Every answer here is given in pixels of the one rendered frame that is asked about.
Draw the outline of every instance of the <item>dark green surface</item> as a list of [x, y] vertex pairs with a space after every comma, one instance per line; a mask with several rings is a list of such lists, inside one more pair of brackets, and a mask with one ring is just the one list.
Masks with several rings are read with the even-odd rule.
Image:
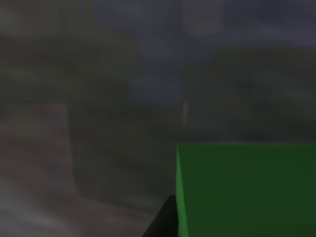
[[316, 146], [178, 149], [189, 237], [316, 236]]

